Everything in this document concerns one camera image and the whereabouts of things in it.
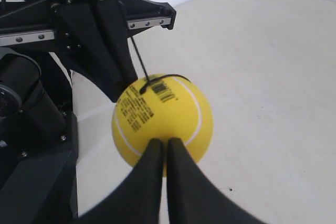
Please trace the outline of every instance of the screw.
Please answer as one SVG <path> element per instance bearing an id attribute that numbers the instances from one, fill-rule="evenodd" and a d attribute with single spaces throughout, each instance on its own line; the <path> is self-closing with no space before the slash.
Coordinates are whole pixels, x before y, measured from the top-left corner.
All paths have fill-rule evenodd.
<path id="1" fill-rule="evenodd" d="M 67 4 L 70 5 L 72 3 L 72 0 L 67 0 Z"/>

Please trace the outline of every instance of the tennis ball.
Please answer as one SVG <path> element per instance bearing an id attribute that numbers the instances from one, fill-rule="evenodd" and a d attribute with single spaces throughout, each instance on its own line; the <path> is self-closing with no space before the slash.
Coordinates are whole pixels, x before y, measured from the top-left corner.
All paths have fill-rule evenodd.
<path id="1" fill-rule="evenodd" d="M 182 76 L 157 74 L 150 80 L 137 80 L 117 101 L 112 134 L 120 155 L 134 166 L 151 139 L 158 138 L 166 146 L 169 139 L 177 137 L 198 162 L 213 134 L 207 99 Z"/>

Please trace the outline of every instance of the white floor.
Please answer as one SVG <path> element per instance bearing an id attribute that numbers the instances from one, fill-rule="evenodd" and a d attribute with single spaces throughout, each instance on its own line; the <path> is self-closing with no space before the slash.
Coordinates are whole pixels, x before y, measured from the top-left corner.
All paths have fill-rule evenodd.
<path id="1" fill-rule="evenodd" d="M 210 100 L 215 128 L 202 171 L 268 223 L 335 223 L 336 3 L 194 0 L 177 13 L 173 31 L 136 40 L 151 73 L 183 74 Z M 113 104 L 79 75 L 73 88 L 83 214 L 131 168 L 112 140 Z M 166 210 L 164 196 L 161 223 Z"/>

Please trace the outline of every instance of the yellow tennis ball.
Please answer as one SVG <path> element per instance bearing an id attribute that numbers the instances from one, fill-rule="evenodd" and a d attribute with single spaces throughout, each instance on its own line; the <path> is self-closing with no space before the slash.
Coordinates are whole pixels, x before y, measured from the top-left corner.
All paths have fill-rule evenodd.
<path id="1" fill-rule="evenodd" d="M 123 159 L 134 166 L 153 138 L 165 145 L 180 138 L 195 162 L 213 134 L 211 107 L 201 91 L 181 76 L 150 76 L 131 84 L 114 109 L 112 134 Z"/>

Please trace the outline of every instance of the bolt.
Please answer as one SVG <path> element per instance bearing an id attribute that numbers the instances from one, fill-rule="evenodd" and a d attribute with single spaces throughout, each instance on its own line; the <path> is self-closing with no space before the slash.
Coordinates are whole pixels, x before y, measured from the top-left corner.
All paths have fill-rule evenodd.
<path id="1" fill-rule="evenodd" d="M 67 4 L 70 5 L 72 3 L 72 0 L 67 0 Z"/>

